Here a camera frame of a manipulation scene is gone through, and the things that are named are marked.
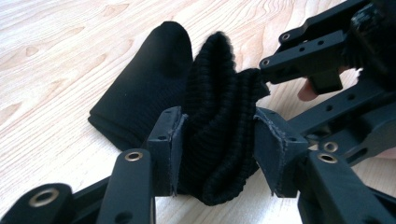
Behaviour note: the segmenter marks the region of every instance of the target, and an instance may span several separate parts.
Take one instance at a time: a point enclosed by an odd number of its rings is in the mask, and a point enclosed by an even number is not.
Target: folded black fabric
[[[269,94],[259,69],[234,71],[223,33],[210,36],[189,75],[183,113],[183,155],[179,192],[207,205],[230,201],[258,169],[253,159],[256,102]]]
[[[164,22],[93,107],[89,122],[121,150],[141,147],[160,114],[182,104],[191,65],[187,32]]]

